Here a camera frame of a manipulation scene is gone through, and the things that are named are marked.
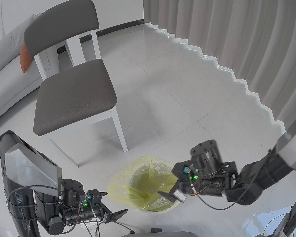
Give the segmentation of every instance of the black baseboard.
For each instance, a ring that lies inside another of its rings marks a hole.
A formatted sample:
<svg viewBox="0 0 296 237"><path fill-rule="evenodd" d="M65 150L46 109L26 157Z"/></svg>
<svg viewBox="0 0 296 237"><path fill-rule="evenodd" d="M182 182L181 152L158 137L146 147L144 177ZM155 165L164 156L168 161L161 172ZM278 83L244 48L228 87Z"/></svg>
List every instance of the black baseboard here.
<svg viewBox="0 0 296 237"><path fill-rule="evenodd" d="M144 24L144 23L146 23L146 22L144 22L144 19L134 20L134 21L131 21L131 22L127 22L127 23L123 23L123 24L120 24L120 25L109 27L109 28L103 29L101 31L97 31L96 36L99 37L99 36L106 35L106 34L109 34L111 32L114 32L114 31L119 31L119 30L122 30L122 29L125 29L125 28L128 28L128 27L131 27L131 26L141 25L141 24ZM91 34L81 37L80 38L80 43L84 43L84 42L89 41L89 40L91 40ZM62 53L64 51L66 51L66 47L64 45L62 47L57 48L57 54L60 54L60 53Z"/></svg>

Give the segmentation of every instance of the white furniture leg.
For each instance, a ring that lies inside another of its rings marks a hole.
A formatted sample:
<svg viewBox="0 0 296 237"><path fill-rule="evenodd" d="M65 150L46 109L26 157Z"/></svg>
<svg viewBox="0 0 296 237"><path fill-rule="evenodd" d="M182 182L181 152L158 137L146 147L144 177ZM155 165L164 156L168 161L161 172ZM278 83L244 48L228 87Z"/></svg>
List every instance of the white furniture leg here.
<svg viewBox="0 0 296 237"><path fill-rule="evenodd" d="M123 135L122 128L121 128L121 125L120 125L120 121L119 121L119 118L118 118L116 107L114 106L112 109L110 109L110 112L111 112L111 115L112 115L112 118L113 118L113 122L114 122L114 125L115 125L115 128L116 128L119 140L121 142L123 151L126 152L126 151L128 151L128 148L126 146L126 141L124 139L124 135Z"/></svg>
<svg viewBox="0 0 296 237"><path fill-rule="evenodd" d="M96 30L92 30L91 31L91 38L92 38L93 45L94 45L94 53L96 55L96 59L101 58L101 53L100 53L100 49L99 49L98 38L96 36Z"/></svg>
<svg viewBox="0 0 296 237"><path fill-rule="evenodd" d="M79 35L66 39L65 47L73 66L86 62L82 52Z"/></svg>
<svg viewBox="0 0 296 237"><path fill-rule="evenodd" d="M48 144L51 145L52 148L55 148L56 151L58 151L58 153L60 154L60 156L62 156L66 161L68 161L74 168L78 168L78 164L70 157L68 156L68 154L66 152L63 151L63 149L61 149L58 144L56 144L54 142L53 139L48 138L46 135L44 135L50 142Z"/></svg>
<svg viewBox="0 0 296 237"><path fill-rule="evenodd" d="M36 54L34 56L34 59L35 59L35 62L37 64L37 68L38 68L38 70L40 72L40 75L41 75L42 80L45 80L47 78L47 76L46 76L46 72L44 70L43 64L41 62L40 55L39 54Z"/></svg>

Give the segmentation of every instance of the wall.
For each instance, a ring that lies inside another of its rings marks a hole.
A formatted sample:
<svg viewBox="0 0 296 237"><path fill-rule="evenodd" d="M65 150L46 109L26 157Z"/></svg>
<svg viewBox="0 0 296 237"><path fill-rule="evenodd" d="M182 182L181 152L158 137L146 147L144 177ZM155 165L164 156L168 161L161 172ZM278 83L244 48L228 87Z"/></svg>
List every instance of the wall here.
<svg viewBox="0 0 296 237"><path fill-rule="evenodd" d="M10 32L30 15L44 12L65 1L66 0L2 0L2 23L4 33L7 34ZM99 19L100 30L143 19L144 17L143 0L93 0L93 2Z"/></svg>

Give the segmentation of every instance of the orange cushion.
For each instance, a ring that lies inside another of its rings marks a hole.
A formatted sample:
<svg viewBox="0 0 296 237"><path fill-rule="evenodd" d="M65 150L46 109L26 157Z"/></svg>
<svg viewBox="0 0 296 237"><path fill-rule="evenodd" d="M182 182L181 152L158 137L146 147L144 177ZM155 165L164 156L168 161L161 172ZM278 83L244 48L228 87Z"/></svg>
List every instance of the orange cushion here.
<svg viewBox="0 0 296 237"><path fill-rule="evenodd" d="M20 49L20 67L22 69L22 72L25 73L28 67L30 66L32 61L32 57L29 55L27 51L27 47L25 45L25 42L22 44L22 47Z"/></svg>

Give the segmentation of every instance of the robotic arm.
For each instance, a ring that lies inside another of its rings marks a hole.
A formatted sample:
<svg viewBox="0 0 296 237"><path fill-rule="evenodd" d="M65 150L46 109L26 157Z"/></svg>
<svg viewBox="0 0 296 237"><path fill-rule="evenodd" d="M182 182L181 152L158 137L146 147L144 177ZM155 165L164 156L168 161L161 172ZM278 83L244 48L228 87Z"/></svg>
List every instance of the robotic arm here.
<svg viewBox="0 0 296 237"><path fill-rule="evenodd" d="M250 205L263 190L296 169L296 121L265 157L245 165L240 174L237 173L235 162L222 162L215 140L198 144L191 149L190 154L191 160L176 163L172 170L178 178L174 187L169 193L158 191L160 195L171 202L184 202L184 194L200 194L226 197L233 204ZM273 236L280 236L280 232L289 236L295 229L296 203L284 219L281 228L279 225Z"/></svg>
<svg viewBox="0 0 296 237"><path fill-rule="evenodd" d="M66 225L94 217L116 222L127 213L112 213L101 202L106 192L85 194L80 182L62 179L58 165L10 130L0 136L0 158L7 207L20 237L40 237L37 221L50 235L59 235Z"/></svg>

